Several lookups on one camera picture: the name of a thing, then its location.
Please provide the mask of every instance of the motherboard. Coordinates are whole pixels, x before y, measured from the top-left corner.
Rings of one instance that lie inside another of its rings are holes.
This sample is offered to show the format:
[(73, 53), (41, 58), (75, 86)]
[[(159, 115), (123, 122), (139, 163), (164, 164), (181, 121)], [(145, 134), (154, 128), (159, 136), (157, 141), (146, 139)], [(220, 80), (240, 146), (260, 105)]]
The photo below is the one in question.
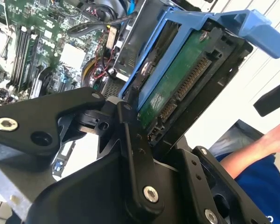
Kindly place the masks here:
[(0, 0), (0, 105), (80, 87), (84, 65), (107, 35), (66, 31), (93, 20), (78, 0)]

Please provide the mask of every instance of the screw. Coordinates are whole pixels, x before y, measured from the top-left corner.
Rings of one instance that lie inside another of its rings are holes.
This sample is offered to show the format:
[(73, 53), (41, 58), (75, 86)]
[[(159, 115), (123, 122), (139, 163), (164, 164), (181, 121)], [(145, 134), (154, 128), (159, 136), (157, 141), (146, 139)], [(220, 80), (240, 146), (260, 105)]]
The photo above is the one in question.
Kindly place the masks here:
[(145, 154), (145, 151), (143, 148), (138, 148), (138, 151), (141, 153), (141, 154)]
[(140, 140), (142, 139), (142, 136), (140, 134), (136, 134), (136, 137)]
[(218, 224), (218, 219), (217, 219), (217, 217), (215, 216), (215, 214), (211, 210), (206, 209), (204, 211), (204, 214), (205, 214), (207, 220), (209, 220), (209, 222), (211, 224)]
[(175, 6), (175, 4), (174, 4), (173, 2), (171, 2), (171, 1), (169, 1), (168, 3), (169, 3), (169, 5), (171, 5), (171, 6)]
[(96, 93), (93, 93), (92, 96), (95, 97), (95, 98), (98, 98), (98, 99), (100, 98), (100, 96)]
[(19, 202), (20, 202), (19, 198), (18, 198), (17, 196), (15, 196), (15, 195), (11, 195), (11, 196), (9, 197), (9, 199), (10, 199), (10, 201), (11, 201), (12, 203), (14, 203), (14, 204), (16, 204), (16, 205), (18, 205)]
[(143, 66), (143, 69), (141, 70), (141, 75), (142, 75), (142, 76), (145, 75), (145, 72), (146, 72), (146, 70), (147, 70), (147, 68), (148, 68), (149, 63), (150, 63), (150, 62), (146, 62), (145, 65)]
[(203, 154), (207, 155), (207, 151), (204, 148), (202, 148), (201, 151)]
[(0, 118), (0, 130), (12, 132), (18, 128), (18, 122), (11, 118)]
[(204, 40), (207, 38), (207, 36), (208, 36), (207, 32), (204, 31), (204, 32), (202, 33), (202, 35), (200, 36), (199, 41), (200, 41), (200, 42), (204, 41)]
[(157, 201), (159, 200), (158, 192), (151, 186), (146, 186), (143, 189), (143, 194), (145, 198), (152, 203), (157, 203)]
[(131, 109), (132, 109), (131, 106), (130, 106), (129, 104), (125, 104), (124, 107), (125, 107), (126, 109), (128, 109), (128, 110), (131, 110)]

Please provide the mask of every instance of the black plastic part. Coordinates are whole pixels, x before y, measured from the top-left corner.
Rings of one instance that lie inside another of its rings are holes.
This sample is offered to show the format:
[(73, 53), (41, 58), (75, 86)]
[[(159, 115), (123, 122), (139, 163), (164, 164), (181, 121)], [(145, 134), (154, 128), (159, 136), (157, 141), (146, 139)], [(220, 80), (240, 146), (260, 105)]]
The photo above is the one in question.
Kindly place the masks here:
[(60, 131), (66, 134), (66, 125), (58, 131), (57, 121), (85, 108), (100, 109), (104, 103), (99, 92), (80, 88), (0, 107), (0, 118), (12, 118), (18, 123), (15, 131), (0, 130), (0, 162), (30, 171), (44, 170), (60, 148)]
[(253, 106), (261, 117), (280, 108), (280, 85), (263, 95)]
[[(126, 211), (122, 165), (124, 158), (113, 153), (46, 188), (35, 200), (27, 224), (133, 224)], [(186, 223), (178, 173), (154, 165), (166, 207), (152, 224)]]
[[(121, 151), (126, 209), (134, 220), (152, 221), (162, 213), (164, 200), (148, 140), (136, 119), (135, 110), (126, 102), (118, 102), (114, 122), (113, 135), (109, 140), (105, 139), (103, 150), (99, 147), (98, 158), (118, 149)], [(144, 197), (146, 186), (157, 190), (159, 200), (156, 203)]]
[(205, 155), (202, 149), (206, 150), (203, 147), (195, 147), (192, 153), (199, 158), (203, 166), (217, 209), (225, 221), (231, 224), (250, 224), (251, 220), (255, 220), (258, 224), (269, 224), (269, 220), (216, 158), (211, 153)]
[(195, 211), (195, 215), (191, 216), (191, 222), (208, 223), (204, 212), (209, 209), (217, 217), (218, 224), (225, 223), (217, 211), (199, 158), (184, 149), (178, 148), (173, 151), (168, 162), (179, 171), (186, 209), (189, 213)]

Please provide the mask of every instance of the blue plastic handle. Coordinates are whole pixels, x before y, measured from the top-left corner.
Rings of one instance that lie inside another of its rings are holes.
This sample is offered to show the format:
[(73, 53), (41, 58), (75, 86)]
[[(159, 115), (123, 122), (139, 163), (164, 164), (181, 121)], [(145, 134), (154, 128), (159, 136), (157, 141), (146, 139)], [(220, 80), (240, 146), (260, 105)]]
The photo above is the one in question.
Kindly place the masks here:
[(273, 58), (280, 58), (280, 33), (257, 10), (218, 13), (211, 17), (235, 35), (261, 48)]

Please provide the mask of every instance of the tiled floor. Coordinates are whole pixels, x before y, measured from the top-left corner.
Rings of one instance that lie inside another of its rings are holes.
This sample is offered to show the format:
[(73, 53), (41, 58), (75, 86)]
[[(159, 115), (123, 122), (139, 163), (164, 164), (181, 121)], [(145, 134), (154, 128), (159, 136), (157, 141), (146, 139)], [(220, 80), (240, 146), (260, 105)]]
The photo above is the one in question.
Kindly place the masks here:
[[(0, 207), (0, 218), (7, 219), (11, 216), (11, 209), (7, 203), (2, 203)], [(5, 220), (0, 219), (0, 224), (4, 224)]]

